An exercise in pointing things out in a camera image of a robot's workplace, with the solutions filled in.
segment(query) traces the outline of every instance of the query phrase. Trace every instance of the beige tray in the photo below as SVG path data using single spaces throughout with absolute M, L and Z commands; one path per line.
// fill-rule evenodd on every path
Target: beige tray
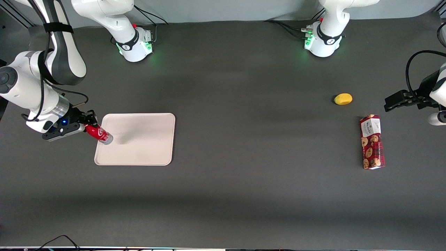
M 107 114 L 101 125 L 113 142 L 98 142 L 97 165 L 165 166 L 172 160 L 175 116 L 171 113 Z

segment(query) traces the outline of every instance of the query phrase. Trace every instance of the cable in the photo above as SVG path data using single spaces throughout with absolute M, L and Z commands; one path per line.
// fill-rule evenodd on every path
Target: cable
M 446 25 L 446 22 L 444 22 L 440 27 L 437 29 L 437 39 L 442 44 L 442 46 L 446 47 L 446 43 L 440 38 L 440 32 L 442 31 L 442 28 Z
M 301 31 L 301 29 L 299 29 L 299 28 L 294 28 L 294 27 L 292 27 L 292 26 L 290 26 L 290 25 L 288 25 L 288 24 L 286 24 L 284 22 L 277 21 L 277 20 L 268 19 L 268 20 L 265 20 L 264 22 L 275 23 L 275 24 L 279 24 L 279 25 L 285 26 L 285 27 L 287 27 L 289 29 L 292 29 L 292 30 Z
M 301 36 L 297 36 L 296 34 L 294 34 L 293 32 L 291 32 L 289 29 L 287 29 L 287 27 L 290 27 L 290 29 L 294 29 L 294 30 L 299 30 L 299 29 L 294 28 L 294 27 L 292 27 L 292 26 L 289 26 L 289 25 L 287 25 L 287 24 L 285 24 L 285 23 L 283 23 L 283 22 L 276 21 L 276 20 L 265 20 L 264 22 L 278 24 L 278 25 L 280 25 L 282 28 L 284 28 L 284 29 L 286 30 L 286 32 L 288 32 L 291 36 L 293 36 L 293 37 L 295 37 L 295 38 L 302 38 Z
M 443 57 L 446 57 L 446 53 L 443 52 L 439 52 L 439 51 L 435 51 L 435 50 L 421 50 L 415 54 L 413 54 L 409 60 L 407 61 L 407 65 L 406 65 L 406 84 L 407 84 L 407 88 L 409 89 L 410 94 L 415 98 L 416 101 L 418 101 L 418 103 L 422 104 L 424 102 L 422 102 L 417 95 L 415 95 L 415 92 L 412 89 L 412 86 L 410 85 L 410 81 L 409 81 L 409 66 L 410 63 L 412 62 L 412 60 L 419 54 L 422 53 L 431 53 L 431 54 L 436 54 L 436 55 L 440 55 Z
M 154 42 L 157 41 L 157 38 L 158 38 L 158 36 L 157 36 L 157 31 L 158 31 L 158 26 L 156 25 L 156 26 L 155 26 L 155 39 L 152 41 L 152 43 L 154 43 Z
M 67 239 L 74 245 L 74 247 L 76 248 L 76 250 L 79 251 L 80 247 L 79 247 L 79 246 L 78 246 L 72 239 L 70 239 L 68 236 L 66 236 L 66 235 L 64 235 L 64 234 L 62 234 L 62 235 L 60 235 L 60 236 L 58 236 L 58 237 L 56 237 L 56 238 L 54 238 L 54 239 L 52 239 L 52 240 L 46 242 L 45 244 L 43 244 L 40 248 L 38 248 L 38 249 L 36 249 L 36 250 L 41 250 L 41 249 L 42 249 L 44 246 L 46 246 L 48 243 L 50 243 L 50 242 L 52 242 L 52 241 L 55 241 L 55 240 L 59 239 L 60 237 L 65 237 L 65 238 L 67 238 Z
M 23 18 L 23 20 L 25 20 L 27 23 L 29 23 L 29 25 L 31 27 L 34 27 L 34 25 L 30 21 L 28 21 L 28 19 L 26 19 L 22 14 L 20 14 L 20 12 L 18 12 L 14 7 L 12 7 L 6 0 L 3 0 L 3 2 L 5 4 L 7 4 L 11 9 L 13 9 L 15 13 L 17 13 L 21 18 Z
M 135 8 L 136 8 L 139 12 L 141 12 L 141 14 L 143 14 L 147 19 L 149 19 L 149 20 L 152 22 L 152 24 L 153 24 L 154 26 L 157 26 L 157 24 L 155 24 L 155 22 L 154 22 L 152 19 L 150 19 L 150 17 L 148 17 L 146 14 L 144 14 L 144 12 L 143 12 L 141 9 L 139 9 L 139 8 L 136 7 L 136 6 L 135 6 Z
M 68 90 L 59 88 L 59 87 L 57 87 L 57 86 L 55 86 L 55 85 L 49 83 L 48 81 L 46 81 L 46 79 L 43 79 L 43 81 L 45 81 L 45 83 L 47 83 L 47 84 L 48 84 L 49 86 L 51 86 L 52 88 L 54 88 L 54 89 L 56 89 L 56 90 L 59 90 L 59 91 L 61 91 L 61 92 L 73 93 L 73 94 L 77 94 L 77 95 L 84 96 L 84 97 L 85 97 L 85 101 L 82 102 L 82 103 L 79 103 L 79 104 L 77 104 L 77 105 L 73 105 L 73 108 L 76 108 L 76 107 L 81 106 L 81 105 L 85 105 L 85 104 L 88 102 L 88 96 L 85 95 L 85 94 L 83 94 L 83 93 L 81 93 L 81 92 L 68 91 Z
M 325 13 L 325 10 L 321 14 L 319 14 L 319 16 L 316 18 L 316 20 L 319 19 L 322 16 L 322 14 L 324 14 L 324 13 Z
M 50 33 L 48 33 L 48 40 L 46 41 L 46 48 L 45 51 L 43 52 L 43 62 L 46 61 L 46 56 L 48 55 L 48 50 L 50 49 L 50 38 L 51 35 Z M 44 96 L 45 96 L 45 87 L 43 84 L 43 76 L 40 75 L 40 105 L 39 105 L 39 111 L 36 113 L 36 116 L 33 119 L 29 119 L 28 116 L 26 116 L 26 114 L 22 114 L 22 118 L 24 118 L 26 121 L 31 122 L 36 120 L 39 116 L 40 113 L 42 113 L 42 109 L 43 109 L 43 102 L 44 102 Z
M 321 11 L 323 11 L 323 10 L 325 10 L 325 8 L 322 8 L 318 13 L 316 13 L 312 18 L 311 18 L 311 20 L 313 20 Z
M 162 18 L 162 17 L 159 17 L 159 16 L 157 16 L 157 15 L 155 15 L 155 14 L 153 14 L 153 13 L 150 13 L 150 12 L 148 12 L 148 11 L 145 11 L 145 10 L 143 10 L 143 9 L 141 9 L 141 8 L 139 8 L 138 6 L 136 6 L 136 5 L 133 5 L 133 6 L 135 6 L 135 9 L 137 9 L 137 10 L 139 10 L 140 12 L 145 12 L 145 13 L 147 13 L 147 14 L 149 14 L 149 15 L 152 15 L 152 16 L 154 16 L 154 17 L 156 17 L 156 18 L 158 18 L 158 19 L 161 19 L 161 20 L 163 20 L 167 25 L 169 24 L 164 18 Z

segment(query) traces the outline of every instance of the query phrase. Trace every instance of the gray table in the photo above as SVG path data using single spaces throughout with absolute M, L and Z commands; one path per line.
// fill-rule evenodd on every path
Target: gray table
M 352 21 L 326 59 L 274 24 L 172 24 L 140 63 L 106 30 L 76 30 L 83 109 L 175 114 L 173 161 L 96 166 L 88 135 L 45 142 L 9 105 L 1 245 L 67 234 L 82 246 L 445 250 L 446 128 L 427 124 L 434 109 L 383 109 L 414 52 L 445 50 L 439 24 L 435 14 Z M 444 61 L 421 55 L 414 85 Z M 334 105 L 342 92 L 353 103 Z M 387 162 L 374 171 L 362 169 L 358 126 L 370 113 Z

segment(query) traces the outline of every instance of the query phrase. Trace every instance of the lemon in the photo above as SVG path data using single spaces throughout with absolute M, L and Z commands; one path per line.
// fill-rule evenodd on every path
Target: lemon
M 347 105 L 353 101 L 353 97 L 348 93 L 341 93 L 334 98 L 337 105 Z

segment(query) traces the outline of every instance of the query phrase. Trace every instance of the red cookie box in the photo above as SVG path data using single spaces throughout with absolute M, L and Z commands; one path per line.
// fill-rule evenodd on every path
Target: red cookie box
M 381 123 L 378 115 L 368 115 L 359 121 L 361 126 L 361 145 L 363 148 L 364 169 L 385 167 L 383 144 L 381 142 Z

